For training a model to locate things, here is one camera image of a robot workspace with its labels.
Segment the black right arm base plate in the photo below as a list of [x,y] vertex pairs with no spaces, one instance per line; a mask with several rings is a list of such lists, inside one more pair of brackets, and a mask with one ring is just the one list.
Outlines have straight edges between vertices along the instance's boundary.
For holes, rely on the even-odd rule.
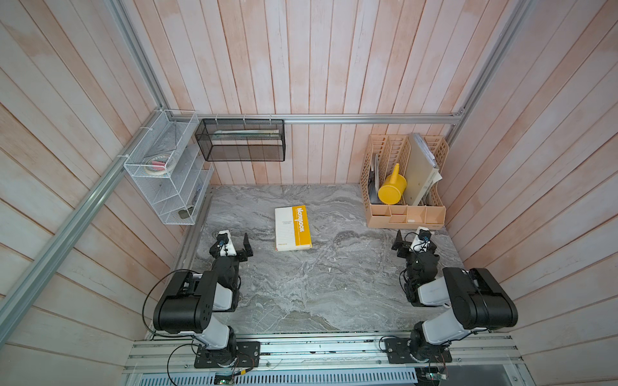
[[416,331],[405,338],[394,335],[381,337],[378,347],[386,353],[390,364],[452,362],[448,345],[429,344]]

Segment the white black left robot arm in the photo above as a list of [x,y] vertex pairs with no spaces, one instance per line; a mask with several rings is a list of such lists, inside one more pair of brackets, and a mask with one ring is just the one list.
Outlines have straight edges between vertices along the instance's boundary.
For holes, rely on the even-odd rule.
[[228,230],[217,234],[209,249],[212,268],[203,273],[176,270],[159,299],[152,318],[154,333],[166,338],[190,336],[198,342],[198,354],[220,366],[236,360],[238,348],[233,328],[215,313],[234,312],[241,289],[240,264],[254,255],[247,234],[236,249]]

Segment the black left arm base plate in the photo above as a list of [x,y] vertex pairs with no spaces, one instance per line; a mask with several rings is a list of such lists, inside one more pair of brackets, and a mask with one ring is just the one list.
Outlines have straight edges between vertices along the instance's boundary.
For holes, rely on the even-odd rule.
[[216,368],[256,368],[259,365],[261,343],[246,341],[231,343],[227,348],[214,350],[200,347],[194,367],[198,369]]

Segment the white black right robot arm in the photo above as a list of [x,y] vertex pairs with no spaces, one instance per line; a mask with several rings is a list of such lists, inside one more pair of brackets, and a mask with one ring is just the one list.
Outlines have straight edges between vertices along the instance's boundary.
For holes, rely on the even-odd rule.
[[489,270],[445,267],[439,277],[439,255],[430,230],[419,228],[412,234],[415,239],[408,241],[398,232],[391,247],[406,260],[400,286],[412,306],[446,310],[416,323],[408,338],[382,338],[390,363],[450,363],[453,342],[517,324],[513,300]]

